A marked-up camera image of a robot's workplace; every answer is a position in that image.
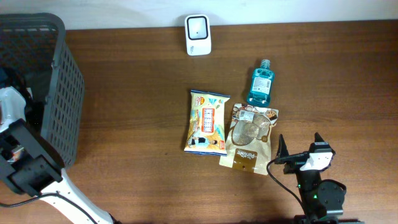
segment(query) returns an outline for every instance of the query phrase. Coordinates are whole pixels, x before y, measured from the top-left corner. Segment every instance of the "white wall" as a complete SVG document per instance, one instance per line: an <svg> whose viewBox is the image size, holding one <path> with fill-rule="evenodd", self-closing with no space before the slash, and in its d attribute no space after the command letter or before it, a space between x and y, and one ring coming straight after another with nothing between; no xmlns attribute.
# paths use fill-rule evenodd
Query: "white wall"
<svg viewBox="0 0 398 224"><path fill-rule="evenodd" d="M0 13L51 12L67 29L398 19L398 0L0 0Z"/></svg>

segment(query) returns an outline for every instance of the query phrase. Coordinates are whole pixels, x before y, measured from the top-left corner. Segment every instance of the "snack package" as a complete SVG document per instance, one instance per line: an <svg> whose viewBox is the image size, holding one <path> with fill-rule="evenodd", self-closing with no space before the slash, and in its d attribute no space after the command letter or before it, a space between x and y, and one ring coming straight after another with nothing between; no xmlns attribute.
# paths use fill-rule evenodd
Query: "snack package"
<svg viewBox="0 0 398 224"><path fill-rule="evenodd" d="M277 119L278 110L236 103L225 145L227 156L220 157L220 165L267 175L269 138Z"/></svg>
<svg viewBox="0 0 398 224"><path fill-rule="evenodd" d="M192 90L185 152L225 156L224 104L229 96Z"/></svg>

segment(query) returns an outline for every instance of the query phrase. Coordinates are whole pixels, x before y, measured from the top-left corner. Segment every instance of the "bottle label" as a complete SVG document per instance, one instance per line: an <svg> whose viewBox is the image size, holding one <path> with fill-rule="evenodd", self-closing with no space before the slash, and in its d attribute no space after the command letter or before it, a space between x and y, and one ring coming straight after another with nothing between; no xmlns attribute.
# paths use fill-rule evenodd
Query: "bottle label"
<svg viewBox="0 0 398 224"><path fill-rule="evenodd" d="M253 87L251 91L257 91L260 93L269 94L269 90L271 89L271 80L268 78L256 77L254 78Z"/></svg>

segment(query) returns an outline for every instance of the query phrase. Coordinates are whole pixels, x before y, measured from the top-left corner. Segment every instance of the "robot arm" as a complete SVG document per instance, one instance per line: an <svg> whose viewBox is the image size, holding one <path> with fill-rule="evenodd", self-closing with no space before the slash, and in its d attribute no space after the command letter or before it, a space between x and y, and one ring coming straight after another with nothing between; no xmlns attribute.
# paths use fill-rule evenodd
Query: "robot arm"
<svg viewBox="0 0 398 224"><path fill-rule="evenodd" d="M296 223L339 223L338 217L343 214L346 186L335 180L321 180L320 176L321 172L330 167L335 154L330 145L315 133L315 142L308 151L289 155L283 135L279 136L277 156L268 163L267 170L269 172L270 164L275 162L275 164L285 164L284 174L296 175L301 201L269 172L269 175L295 196L302 206L305 216L295 217Z"/></svg>
<svg viewBox="0 0 398 224"><path fill-rule="evenodd" d="M95 206L67 176L65 165L56 150L26 122L25 99L13 87L0 89L0 180L17 194L41 199L72 223L119 223Z"/></svg>

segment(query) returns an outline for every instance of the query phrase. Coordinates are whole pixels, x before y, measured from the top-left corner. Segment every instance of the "gray plastic basket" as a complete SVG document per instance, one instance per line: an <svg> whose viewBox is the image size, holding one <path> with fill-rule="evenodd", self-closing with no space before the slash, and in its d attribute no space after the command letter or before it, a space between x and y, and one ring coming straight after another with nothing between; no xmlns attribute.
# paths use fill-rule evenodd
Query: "gray plastic basket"
<svg viewBox="0 0 398 224"><path fill-rule="evenodd" d="M76 159L85 84L65 33L53 14L0 15L0 67L24 77L33 97L44 102L40 134L69 168Z"/></svg>

